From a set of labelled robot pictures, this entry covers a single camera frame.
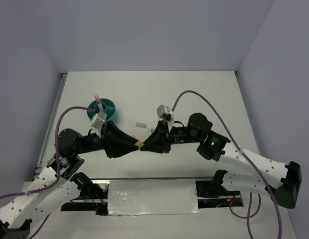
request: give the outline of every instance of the wires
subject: wires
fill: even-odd
[[[257,213],[259,212],[259,210],[260,210],[260,208],[261,208],[261,195],[258,194],[258,196],[259,196],[258,208],[256,209],[255,213],[254,213],[253,215],[251,215],[249,218],[252,218],[252,217],[254,217],[255,215],[257,215]],[[232,200],[232,201],[230,202],[230,206],[229,206],[230,211],[231,211],[231,213],[232,213],[233,215],[235,215],[235,216],[238,217],[238,218],[247,219],[248,217],[240,216],[240,215],[236,214],[236,213],[232,210],[232,205],[233,205],[233,203],[234,203],[235,201],[239,201],[239,200],[240,200],[240,199],[237,198],[237,199],[234,199],[234,200]]]
[[[232,142],[234,143],[234,145],[236,146],[236,148],[238,150],[240,150],[240,146],[239,144],[235,141],[234,137],[232,136],[230,130],[228,129],[228,127],[226,126],[225,122],[223,121],[222,117],[220,116],[220,114],[217,112],[217,110],[213,107],[213,105],[204,97],[202,96],[201,94],[199,94],[198,92],[196,91],[191,91],[191,90],[188,90],[188,91],[184,91],[182,92],[176,99],[176,101],[174,102],[174,105],[172,107],[172,111],[175,110],[175,107],[176,105],[178,104],[180,98],[186,94],[186,93],[193,93],[197,96],[199,96],[201,99],[203,99],[210,107],[211,109],[213,110],[213,112],[217,115],[217,117],[219,118],[219,120],[221,121],[223,127],[225,128],[225,130],[227,131],[229,137],[231,138]],[[253,163],[253,161],[243,152],[242,155],[246,158],[246,160],[252,165],[252,167],[257,171],[257,173],[260,175],[260,177],[262,178],[263,182],[265,183],[266,187],[267,187],[267,190],[271,196],[271,199],[274,203],[274,207],[275,207],[275,211],[276,211],[276,214],[277,214],[277,218],[278,218],[278,224],[279,224],[279,233],[278,233],[278,239],[281,239],[282,238],[282,220],[281,220],[281,214],[280,214],[280,210],[279,210],[279,206],[278,206],[278,203],[275,199],[275,196],[273,194],[273,191],[268,183],[268,181],[266,180],[266,178],[264,177],[264,175],[262,174],[262,172],[258,169],[258,167]],[[251,210],[251,206],[252,206],[252,197],[250,197],[250,204],[249,204],[249,208]],[[247,226],[248,226],[248,231],[249,231],[249,235],[251,237],[251,239],[254,239],[252,234],[251,234],[251,230],[250,230],[250,215],[249,215],[249,210],[248,210],[248,215],[247,215]]]
[[[35,231],[35,233],[33,235],[31,235],[29,238],[27,239],[32,239],[34,238],[38,233],[39,231],[41,230],[41,228],[44,226],[45,222],[47,221],[47,219],[49,218],[50,214],[44,219],[44,221],[41,223],[40,227],[37,229],[37,231]]]

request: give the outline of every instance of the small white object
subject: small white object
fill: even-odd
[[[171,111],[171,109],[168,106],[160,105],[157,108],[156,113],[159,117],[159,120],[164,120],[164,121],[167,122],[168,129],[169,129],[169,132],[170,132],[170,130],[173,126],[173,123],[174,123],[173,111]],[[165,119],[164,115],[170,115],[170,119],[169,120]]]
[[[109,215],[199,212],[194,179],[110,181]]]
[[[147,128],[147,125],[146,125],[145,123],[139,123],[139,122],[137,122],[137,123],[136,123],[136,126],[137,126],[137,127],[141,127],[141,128]]]
[[[98,114],[95,114],[91,119],[90,128],[101,137],[101,129],[106,121],[107,114],[103,111],[99,111]]]

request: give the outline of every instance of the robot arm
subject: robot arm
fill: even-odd
[[[153,134],[144,141],[145,145],[140,151],[169,153],[172,144],[199,142],[197,152],[203,158],[230,164],[251,174],[247,177],[217,170],[212,180],[215,188],[257,192],[270,196],[257,171],[242,155],[244,152],[268,181],[278,205],[295,208],[302,182],[301,168],[297,163],[275,162],[243,148],[238,150],[227,137],[212,131],[213,124],[201,113],[192,114],[186,127],[171,127],[173,118],[167,114],[172,112],[165,110],[161,114],[158,113],[162,120],[158,122]]]

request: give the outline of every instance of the purple cable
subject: purple cable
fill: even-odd
[[[249,207],[248,207],[248,215],[246,216],[247,217],[246,218],[246,224],[247,224],[247,227],[248,227],[248,232],[249,232],[250,238],[254,239],[252,232],[251,232],[251,227],[250,227],[251,207],[252,207],[252,193],[250,193],[250,202],[249,202]]]
[[[182,92],[178,98],[176,99],[176,101],[174,102],[174,105],[172,107],[172,111],[175,110],[175,107],[176,105],[178,104],[178,101],[180,100],[180,98],[186,94],[186,93],[193,93],[197,96],[199,96],[200,98],[202,98],[210,107],[211,109],[214,111],[214,113],[218,116],[219,120],[221,121],[223,127],[225,128],[225,130],[227,131],[229,137],[231,138],[232,142],[234,143],[234,145],[236,146],[236,148],[238,150],[240,150],[240,146],[238,145],[238,143],[235,141],[234,137],[232,136],[230,130],[228,129],[228,127],[226,126],[225,122],[223,121],[222,117],[219,115],[219,113],[216,111],[216,109],[213,107],[213,105],[204,97],[202,96],[201,94],[199,94],[198,92],[196,91],[191,91],[191,90],[188,90],[188,91],[184,91]],[[265,183],[267,189],[268,189],[268,192],[271,196],[271,199],[274,203],[274,207],[275,207],[275,211],[276,211],[276,214],[277,214],[277,218],[278,218],[278,224],[279,224],[279,234],[278,234],[278,239],[281,239],[282,238],[282,220],[281,220],[281,214],[280,214],[280,210],[279,210],[279,206],[278,206],[278,203],[275,199],[275,196],[273,194],[273,191],[268,183],[268,181],[266,180],[266,178],[263,176],[262,172],[258,169],[258,167],[253,163],[253,161],[243,152],[242,155],[246,158],[246,160],[252,165],[252,167],[257,171],[257,173],[260,175],[260,177],[262,178],[263,182]]]
[[[33,235],[31,235],[29,238],[27,239],[32,239],[34,238],[38,233],[39,231],[41,230],[41,228],[44,226],[45,222],[47,221],[47,219],[49,218],[50,214],[44,219],[44,221],[41,223],[40,227],[37,229],[37,231],[35,231],[35,233]]]
[[[30,191],[30,193],[39,193],[39,192],[42,192],[42,191],[45,191],[47,189],[50,189],[52,187],[54,187],[59,179],[60,179],[60,155],[59,155],[59,146],[58,146],[58,134],[59,134],[59,127],[60,127],[60,123],[61,123],[61,120],[63,119],[63,117],[65,116],[65,114],[67,114],[69,111],[71,110],[74,110],[74,109],[81,109],[81,110],[86,110],[86,111],[93,111],[95,112],[94,109],[90,109],[90,108],[86,108],[86,107],[81,107],[81,106],[73,106],[73,107],[70,107],[68,108],[67,110],[65,110],[59,117],[58,121],[57,121],[57,125],[56,125],[56,131],[55,131],[55,150],[56,150],[56,164],[57,164],[57,178],[56,178],[56,181],[53,182],[52,184],[48,185],[47,187],[45,188],[40,188],[40,189],[36,189],[36,190],[32,190]],[[19,193],[11,193],[11,194],[6,194],[6,195],[3,195],[3,196],[0,196],[0,199],[3,199],[3,198],[8,198],[8,197],[17,197],[17,196],[23,196],[25,195],[25,192],[19,192]]]
[[[260,210],[260,208],[261,208],[261,195],[260,195],[260,194],[258,194],[258,195],[259,195],[259,204],[258,204],[258,208],[257,208],[257,210],[255,211],[255,213],[254,213],[253,215],[250,216],[250,218],[252,218],[252,217],[254,217],[255,215],[257,215],[258,212],[259,212],[259,210]],[[236,202],[236,201],[238,201],[238,200],[240,200],[240,199],[237,198],[237,199],[232,200],[232,201],[230,202],[229,209],[230,209],[231,213],[232,213],[233,215],[235,215],[236,217],[242,218],[242,219],[247,219],[248,217],[240,216],[240,215],[236,214],[236,213],[232,210],[232,205],[233,205],[233,203]]]

